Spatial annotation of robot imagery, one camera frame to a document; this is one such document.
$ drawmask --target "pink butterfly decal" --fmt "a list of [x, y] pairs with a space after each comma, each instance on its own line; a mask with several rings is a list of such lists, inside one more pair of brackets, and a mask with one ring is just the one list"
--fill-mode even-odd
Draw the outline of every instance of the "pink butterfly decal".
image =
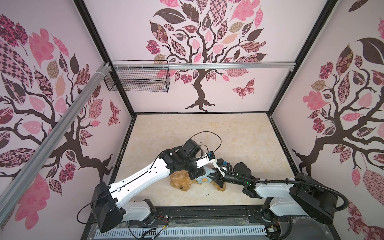
[[235, 93], [239, 93], [239, 96], [242, 97], [244, 99], [244, 96], [247, 94], [247, 93], [253, 93], [254, 94], [254, 90], [255, 88], [252, 87], [253, 85], [255, 84], [255, 79], [252, 79], [251, 81], [249, 81], [247, 83], [247, 85], [245, 86], [245, 88], [234, 88], [232, 90], [235, 91]]
[[112, 110], [113, 115], [109, 118], [108, 126], [110, 126], [112, 124], [117, 124], [119, 122], [118, 115], [120, 113], [119, 108], [115, 107], [115, 104], [111, 100], [109, 101], [109, 105], [111, 106], [111, 110]]

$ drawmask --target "pink wall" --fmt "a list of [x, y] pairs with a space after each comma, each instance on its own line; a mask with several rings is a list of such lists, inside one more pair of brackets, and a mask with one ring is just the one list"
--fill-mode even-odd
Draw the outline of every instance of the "pink wall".
[[[3, 192], [102, 60], [71, 0], [9, 1], [0, 14]], [[76, 214], [94, 186], [108, 181], [129, 122], [118, 92], [101, 82], [1, 227], [1, 238], [80, 238], [84, 225]]]
[[340, 238], [383, 239], [384, 2], [354, 2], [340, 2], [274, 119], [302, 172], [350, 200]]
[[[245, 62], [241, 57], [253, 54], [259, 54], [257, 60], [260, 61], [294, 61], [325, 2], [86, 1], [112, 60], [166, 58], [171, 61], [174, 58], [175, 63], [219, 63], [226, 58], [230, 62]], [[168, 15], [167, 11], [180, 17]], [[207, 16], [213, 24], [212, 31], [209, 28], [193, 30], [199, 22], [207, 23], [204, 21]], [[243, 34], [248, 24], [249, 31]], [[177, 81], [178, 74], [173, 71], [168, 93], [130, 91], [127, 95], [136, 112], [267, 111], [286, 71], [248, 69], [241, 74], [231, 74], [217, 69], [199, 71], [199, 77], [194, 79], [194, 70], [189, 70], [180, 72], [180, 76], [191, 76], [185, 81]], [[212, 72], [215, 78], [207, 78]], [[246, 88], [252, 79], [251, 88]]]

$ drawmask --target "wire basket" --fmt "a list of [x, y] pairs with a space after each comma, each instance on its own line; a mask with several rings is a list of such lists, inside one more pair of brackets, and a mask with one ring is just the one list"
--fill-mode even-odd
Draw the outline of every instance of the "wire basket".
[[112, 72], [106, 75], [104, 82], [109, 91], [118, 91], [116, 81], [120, 81], [125, 91], [168, 92], [170, 83], [168, 61], [161, 61], [160, 64], [135, 64], [135, 61], [138, 60], [113, 64], [118, 78], [113, 78]]

